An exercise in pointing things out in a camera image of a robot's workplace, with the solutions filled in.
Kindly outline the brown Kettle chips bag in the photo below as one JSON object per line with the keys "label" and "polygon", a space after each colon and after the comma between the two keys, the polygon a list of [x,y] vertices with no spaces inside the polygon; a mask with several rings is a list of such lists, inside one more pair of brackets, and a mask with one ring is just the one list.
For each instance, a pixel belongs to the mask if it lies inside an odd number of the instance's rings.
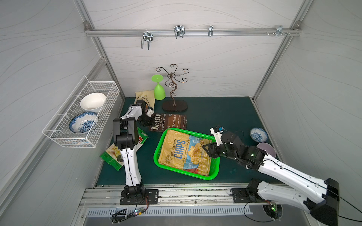
{"label": "brown Kettle chips bag", "polygon": [[164,132],[169,128],[185,130],[187,128],[186,115],[178,114],[155,114],[154,123],[150,126],[150,131]]}

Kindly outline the blue Sea Salt chips bag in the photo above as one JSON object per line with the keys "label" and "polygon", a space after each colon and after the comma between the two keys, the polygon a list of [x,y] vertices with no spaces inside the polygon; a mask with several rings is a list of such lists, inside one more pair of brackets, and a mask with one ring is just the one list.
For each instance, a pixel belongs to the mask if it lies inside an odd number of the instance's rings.
{"label": "blue Sea Salt chips bag", "polygon": [[168,130],[157,161],[160,165],[173,169],[208,176],[211,168],[211,157],[203,149],[203,146],[212,142],[213,140],[208,138]]}

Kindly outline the green seaweed snack bag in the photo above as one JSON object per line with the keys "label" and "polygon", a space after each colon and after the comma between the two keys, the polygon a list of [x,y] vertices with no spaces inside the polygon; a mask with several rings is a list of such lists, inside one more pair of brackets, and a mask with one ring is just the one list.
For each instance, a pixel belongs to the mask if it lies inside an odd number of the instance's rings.
{"label": "green seaweed snack bag", "polygon": [[[149,138],[145,131],[138,129],[139,134],[139,141],[138,144],[135,146],[135,150],[138,151],[146,140]],[[108,149],[100,155],[100,158],[107,163],[108,165],[112,166],[116,171],[119,171],[123,166],[123,157],[121,155],[121,151],[118,149],[117,146],[113,143]]]}

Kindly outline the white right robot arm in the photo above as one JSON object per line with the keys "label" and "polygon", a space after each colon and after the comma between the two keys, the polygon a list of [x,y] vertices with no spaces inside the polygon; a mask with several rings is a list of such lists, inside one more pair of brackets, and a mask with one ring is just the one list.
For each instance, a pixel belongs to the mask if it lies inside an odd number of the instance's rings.
{"label": "white right robot arm", "polygon": [[251,202],[276,201],[300,208],[327,226],[338,225],[339,183],[334,179],[319,179],[298,171],[255,146],[246,146],[234,133],[222,127],[211,128],[215,142],[203,149],[212,158],[225,157],[240,166],[255,170],[286,184],[273,186],[251,180],[243,198]]}

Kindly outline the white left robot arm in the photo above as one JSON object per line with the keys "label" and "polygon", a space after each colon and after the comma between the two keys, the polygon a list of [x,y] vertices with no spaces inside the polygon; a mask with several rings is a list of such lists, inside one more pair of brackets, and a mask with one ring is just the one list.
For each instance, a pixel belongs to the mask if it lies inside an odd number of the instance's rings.
{"label": "white left robot arm", "polygon": [[[114,144],[120,150],[126,173],[126,185],[120,204],[157,204],[159,191],[146,189],[138,168],[135,147],[139,143],[137,121],[150,124],[152,118],[146,114],[146,102],[141,100],[132,104],[128,111],[113,121]],[[175,129],[167,129],[161,141],[161,149],[156,162],[172,170],[181,170],[208,176],[211,158],[203,150],[204,145],[211,144],[209,138],[187,134]]]}

